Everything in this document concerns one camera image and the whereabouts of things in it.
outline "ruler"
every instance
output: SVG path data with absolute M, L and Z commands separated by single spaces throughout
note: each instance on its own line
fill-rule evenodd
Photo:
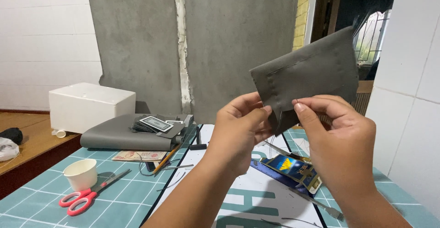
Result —
M 294 188 L 303 194 L 310 195 L 312 197 L 314 196 L 306 189 L 306 187 L 304 185 L 298 183 L 297 181 L 293 180 L 292 178 L 290 178 L 286 175 L 279 173 L 278 171 L 275 171 L 275 170 L 267 167 L 266 165 L 262 164 L 261 162 L 259 162 L 257 160 L 252 159 L 250 161 L 250 166 L 252 168 L 272 177 L 273 179 L 277 180 L 278 182 L 284 184 L 285 186 Z

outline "fingernail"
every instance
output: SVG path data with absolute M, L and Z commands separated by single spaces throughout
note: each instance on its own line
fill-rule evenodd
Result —
M 299 112 L 305 110 L 305 104 L 297 103 L 297 104 L 295 104 L 294 109 L 295 109 L 296 112 L 299 113 Z
M 272 112 L 272 107 L 271 107 L 270 105 L 266 105 L 266 106 L 264 106 L 263 109 L 264 109 L 265 111 L 267 111 L 268 113 L 271 113 L 271 112 Z

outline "teal cutting mat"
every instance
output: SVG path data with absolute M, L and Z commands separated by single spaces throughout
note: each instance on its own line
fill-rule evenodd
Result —
M 194 139 L 194 133 L 195 130 L 192 130 L 172 159 L 184 156 Z M 303 130 L 290 129 L 284 132 L 284 137 L 293 152 L 306 156 L 293 141 L 297 138 L 307 139 Z M 112 161 L 116 153 L 81 148 L 62 160 L 0 201 L 0 228 L 138 228 L 159 197 L 161 191 L 157 190 L 167 186 L 173 170 L 162 171 L 156 177 L 143 176 L 139 174 L 138 163 Z M 62 171 L 69 164 L 83 158 L 98 161 L 97 170 L 102 180 L 107 178 L 107 173 L 118 174 L 125 169 L 131 169 L 132 172 L 101 192 L 86 212 L 70 217 L 66 214 L 66 208 L 58 206 L 59 199 L 72 192 Z M 431 213 L 376 169 L 374 179 L 379 191 L 415 228 L 440 227 L 440 222 Z M 319 190 L 316 199 L 339 209 L 325 187 Z M 322 209 L 321 214 L 327 227 L 347 227 L 346 223 L 330 217 Z

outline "window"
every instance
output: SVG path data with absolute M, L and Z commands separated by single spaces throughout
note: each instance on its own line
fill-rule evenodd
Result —
M 359 66 L 371 66 L 380 58 L 382 41 L 391 10 L 375 12 L 363 24 L 355 36 L 355 55 Z

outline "scissors handle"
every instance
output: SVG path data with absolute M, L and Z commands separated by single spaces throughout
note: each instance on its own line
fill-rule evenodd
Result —
M 85 197 L 85 196 L 89 195 L 90 193 L 91 193 L 91 189 L 90 188 L 86 189 L 86 190 L 83 190 L 83 191 L 73 192 L 73 193 L 68 194 L 68 195 L 64 196 L 63 198 L 61 198 L 61 200 L 59 200 L 58 204 L 61 207 L 68 207 L 68 206 L 72 205 L 74 202 L 76 202 L 77 200 L 81 199 L 82 197 Z M 72 197 L 75 197 L 75 196 L 77 196 L 77 197 L 74 198 L 71 201 L 66 202 L 68 199 L 70 199 Z
M 85 209 L 87 209 L 90 206 L 91 201 L 93 200 L 94 197 L 96 197 L 97 194 L 98 193 L 93 191 L 89 195 L 86 195 L 85 197 L 78 199 L 72 205 L 69 206 L 69 208 L 67 209 L 67 214 L 70 216 L 76 216 L 78 214 L 81 214 L 82 212 L 85 211 Z M 82 207 L 78 208 L 77 210 L 74 210 L 75 207 L 77 207 L 78 205 L 84 202 L 85 204 Z

